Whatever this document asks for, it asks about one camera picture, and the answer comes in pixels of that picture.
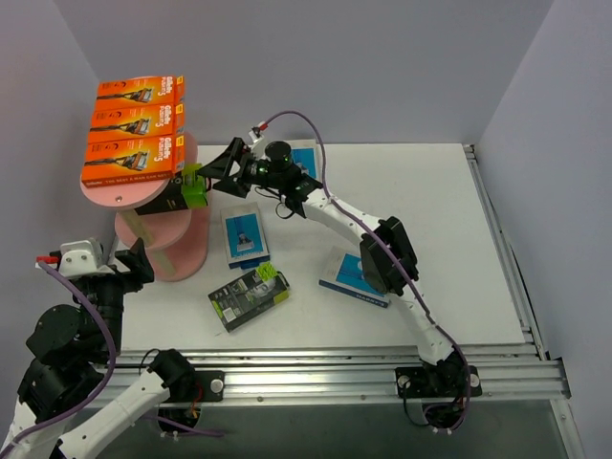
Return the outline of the black green Gillette Labs box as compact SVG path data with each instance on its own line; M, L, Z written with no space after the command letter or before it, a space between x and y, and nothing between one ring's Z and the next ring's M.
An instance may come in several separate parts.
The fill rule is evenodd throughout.
M188 164L152 201L135 209L138 215L151 215L208 206L208 180L199 173L201 164Z

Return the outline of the blue Harry's razor box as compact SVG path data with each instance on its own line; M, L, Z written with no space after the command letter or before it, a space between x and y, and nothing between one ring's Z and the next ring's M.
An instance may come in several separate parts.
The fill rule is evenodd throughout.
M231 269L257 267L271 255L257 203L222 208L221 228Z

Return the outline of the orange Gillette Fusion box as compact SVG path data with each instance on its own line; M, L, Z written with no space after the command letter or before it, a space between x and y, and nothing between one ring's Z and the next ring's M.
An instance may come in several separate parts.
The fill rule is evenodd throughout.
M96 142L87 146L80 179L86 187L168 180L185 163L184 135Z
M91 118L88 143L173 136L185 131L183 103L143 105L97 111Z

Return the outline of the orange Gillette Fusion5 razor box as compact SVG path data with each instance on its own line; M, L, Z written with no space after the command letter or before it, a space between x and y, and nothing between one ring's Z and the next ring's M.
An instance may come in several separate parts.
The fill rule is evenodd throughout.
M184 76L143 76L103 81L98 86L95 110L177 104L184 101L185 92Z

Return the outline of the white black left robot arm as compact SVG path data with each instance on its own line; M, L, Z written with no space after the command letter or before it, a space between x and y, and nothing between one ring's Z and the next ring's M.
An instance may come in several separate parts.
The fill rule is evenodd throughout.
M154 406L190 399L196 374L176 349L159 351L138 379L82 425L66 427L110 382L120 353L124 297L155 279L144 242L104 262L96 239L61 245L35 266L72 295L49 308L26 345L33 354L17 390L4 458L95 458Z

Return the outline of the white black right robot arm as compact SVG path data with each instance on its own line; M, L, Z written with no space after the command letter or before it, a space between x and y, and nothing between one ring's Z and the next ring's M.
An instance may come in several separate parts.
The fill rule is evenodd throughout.
M417 256L398 218L374 217L343 203L325 183L295 164L286 142L246 145L235 138L197 173L213 189L239 198L247 197L255 186L261 187L279 198L292 215L320 223L358 246L365 281L403 305L427 388L437 397L470 397L470 367L416 286Z

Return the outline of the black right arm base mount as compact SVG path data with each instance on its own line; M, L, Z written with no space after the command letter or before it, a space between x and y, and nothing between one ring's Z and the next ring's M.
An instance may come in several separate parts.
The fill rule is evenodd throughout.
M465 365L458 368L439 366L404 366L394 369L396 390L399 398L416 399L455 399L483 395L478 370L469 366L470 389L467 389L467 371Z

